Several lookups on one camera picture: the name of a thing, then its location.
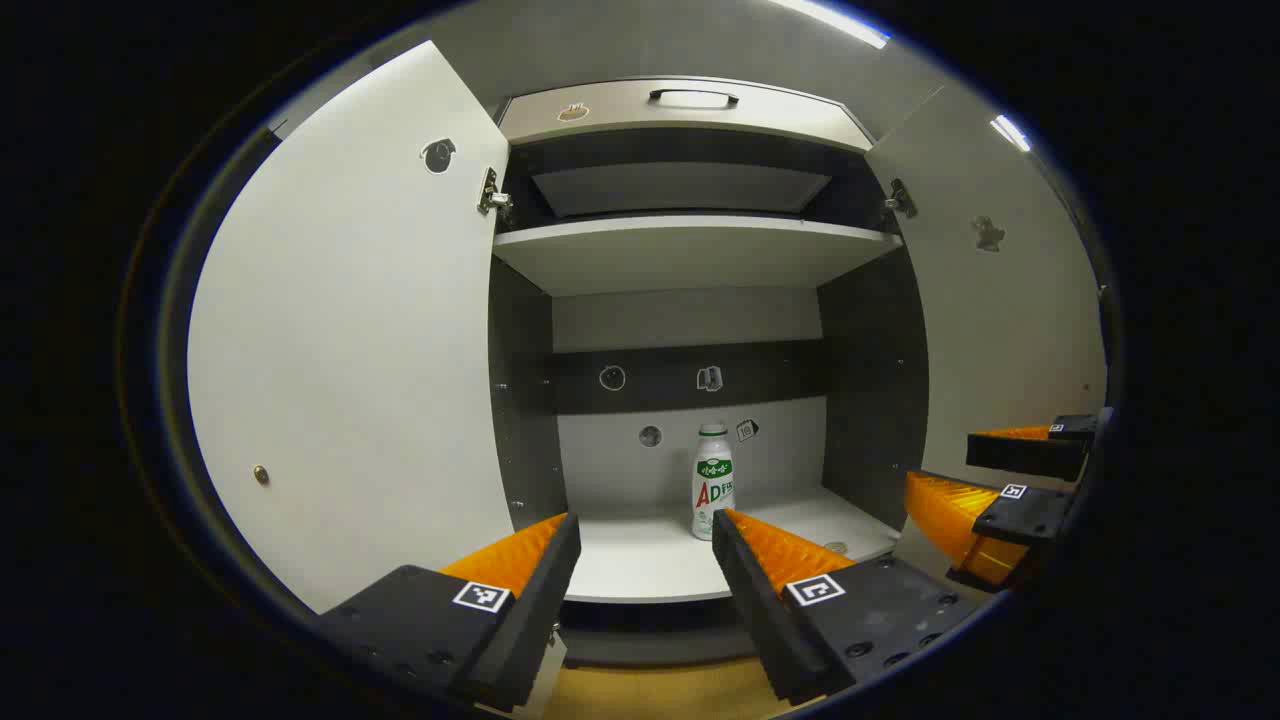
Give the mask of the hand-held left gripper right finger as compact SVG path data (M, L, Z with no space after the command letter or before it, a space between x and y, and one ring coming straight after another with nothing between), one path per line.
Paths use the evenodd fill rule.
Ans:
M852 562L732 509L713 515L712 551L774 694L792 706L873 687L978 609L892 553Z

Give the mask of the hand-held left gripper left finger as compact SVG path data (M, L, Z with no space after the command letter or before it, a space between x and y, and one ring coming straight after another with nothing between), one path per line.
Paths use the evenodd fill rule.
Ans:
M562 512L442 570L396 568L317 632L415 694L508 712L535 691L580 552L579 518Z

